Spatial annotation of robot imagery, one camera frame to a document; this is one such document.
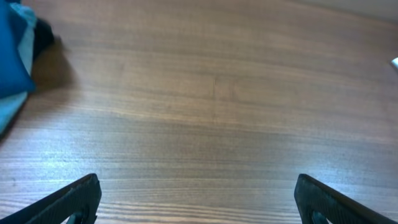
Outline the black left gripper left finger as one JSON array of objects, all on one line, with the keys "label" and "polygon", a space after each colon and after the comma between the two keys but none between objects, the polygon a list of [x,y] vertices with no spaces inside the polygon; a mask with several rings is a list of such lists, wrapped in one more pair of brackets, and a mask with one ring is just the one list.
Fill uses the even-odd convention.
[{"label": "black left gripper left finger", "polygon": [[96,174],[88,174],[16,213],[1,219],[1,224],[94,223],[101,200]]}]

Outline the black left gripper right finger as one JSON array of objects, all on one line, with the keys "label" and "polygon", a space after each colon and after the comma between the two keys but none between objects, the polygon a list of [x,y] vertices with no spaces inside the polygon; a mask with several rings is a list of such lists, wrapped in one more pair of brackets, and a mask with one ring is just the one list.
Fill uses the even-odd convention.
[{"label": "black left gripper right finger", "polygon": [[294,198],[302,223],[397,224],[307,174],[298,176]]}]

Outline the white printed t-shirt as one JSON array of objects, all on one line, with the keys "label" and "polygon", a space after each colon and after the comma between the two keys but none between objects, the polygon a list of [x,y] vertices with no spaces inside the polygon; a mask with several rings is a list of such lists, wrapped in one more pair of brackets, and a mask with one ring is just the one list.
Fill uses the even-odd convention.
[{"label": "white printed t-shirt", "polygon": [[392,65],[393,68],[398,72],[398,58],[397,58],[397,57],[394,58],[394,59],[391,61],[391,65]]}]

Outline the light blue folded garment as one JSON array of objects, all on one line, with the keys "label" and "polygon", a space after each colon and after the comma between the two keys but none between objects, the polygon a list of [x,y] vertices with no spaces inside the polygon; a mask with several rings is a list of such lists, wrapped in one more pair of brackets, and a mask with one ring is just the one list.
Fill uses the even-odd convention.
[{"label": "light blue folded garment", "polygon": [[19,1],[1,1],[1,132],[30,91],[34,49],[34,11]]}]

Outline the blue button shirt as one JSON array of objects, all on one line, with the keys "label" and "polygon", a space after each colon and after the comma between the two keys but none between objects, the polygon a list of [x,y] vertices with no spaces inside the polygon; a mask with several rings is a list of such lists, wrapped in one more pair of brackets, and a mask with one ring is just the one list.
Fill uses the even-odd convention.
[{"label": "blue button shirt", "polygon": [[1,98],[35,88],[18,51],[27,28],[26,20],[1,0]]}]

